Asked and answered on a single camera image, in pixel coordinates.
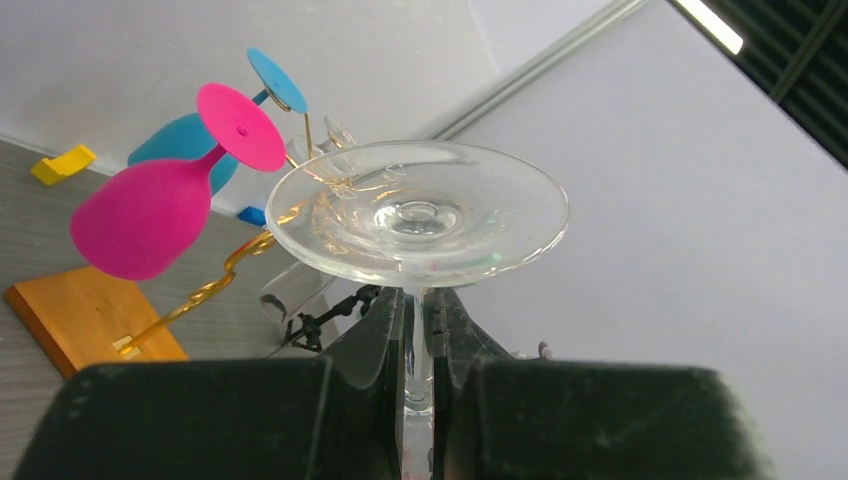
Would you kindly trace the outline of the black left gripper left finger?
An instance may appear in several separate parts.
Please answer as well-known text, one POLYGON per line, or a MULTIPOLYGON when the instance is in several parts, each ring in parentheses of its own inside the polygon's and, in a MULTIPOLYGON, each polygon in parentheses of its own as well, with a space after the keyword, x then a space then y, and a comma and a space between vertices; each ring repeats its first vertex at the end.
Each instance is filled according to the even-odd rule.
POLYGON ((112 363, 75 374, 17 479, 396 479, 403 295, 314 357, 112 363))

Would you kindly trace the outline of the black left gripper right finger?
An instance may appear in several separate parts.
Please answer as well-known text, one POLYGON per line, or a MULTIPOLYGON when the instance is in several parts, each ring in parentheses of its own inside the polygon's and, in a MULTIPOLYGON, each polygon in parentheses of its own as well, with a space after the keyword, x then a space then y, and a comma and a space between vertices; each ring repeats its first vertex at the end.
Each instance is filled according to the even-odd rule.
POLYGON ((719 372, 520 360, 458 294, 430 295, 439 479, 772 479, 752 417, 719 372))

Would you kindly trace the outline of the pink wine glass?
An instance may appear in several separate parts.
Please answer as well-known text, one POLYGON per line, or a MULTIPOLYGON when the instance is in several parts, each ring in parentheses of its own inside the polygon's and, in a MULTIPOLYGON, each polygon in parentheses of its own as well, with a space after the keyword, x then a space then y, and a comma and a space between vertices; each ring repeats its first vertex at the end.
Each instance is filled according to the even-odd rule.
POLYGON ((112 176, 72 214, 70 236, 92 266, 143 281, 164 272, 207 223, 210 173, 229 154, 259 172, 286 162, 271 119, 247 96, 219 83, 202 86, 196 107, 215 145, 196 160, 155 159, 112 176))

